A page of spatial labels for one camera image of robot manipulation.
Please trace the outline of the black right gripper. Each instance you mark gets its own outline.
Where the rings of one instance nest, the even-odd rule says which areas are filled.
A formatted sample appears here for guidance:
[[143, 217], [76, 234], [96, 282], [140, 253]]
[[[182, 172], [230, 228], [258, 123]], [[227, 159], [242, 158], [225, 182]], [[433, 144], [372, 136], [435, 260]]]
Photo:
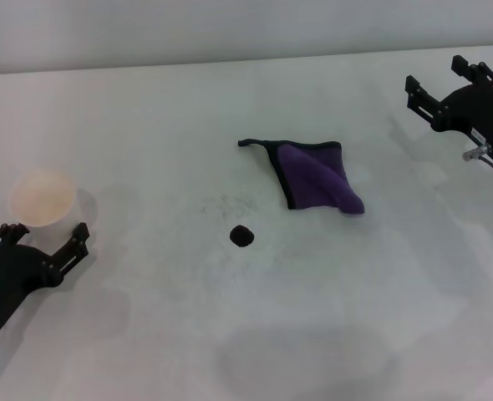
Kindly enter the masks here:
[[473, 134], [476, 130], [491, 146], [490, 157], [493, 159], [493, 71], [484, 62], [469, 64], [460, 55], [453, 57], [451, 70], [472, 84], [488, 85], [492, 89], [468, 85], [440, 102], [409, 75], [404, 86], [408, 95], [407, 107], [427, 121], [432, 130], [458, 131], [479, 145], [480, 141]]

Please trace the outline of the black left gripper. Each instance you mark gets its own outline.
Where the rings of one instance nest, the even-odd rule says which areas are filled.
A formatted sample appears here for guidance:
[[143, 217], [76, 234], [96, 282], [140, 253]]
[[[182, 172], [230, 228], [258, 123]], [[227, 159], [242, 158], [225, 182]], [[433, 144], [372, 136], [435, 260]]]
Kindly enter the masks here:
[[17, 245], [27, 233], [28, 228], [22, 224], [0, 226], [0, 330], [31, 292], [58, 287], [89, 254], [89, 229], [84, 222], [74, 228], [69, 240], [52, 256], [31, 246]]

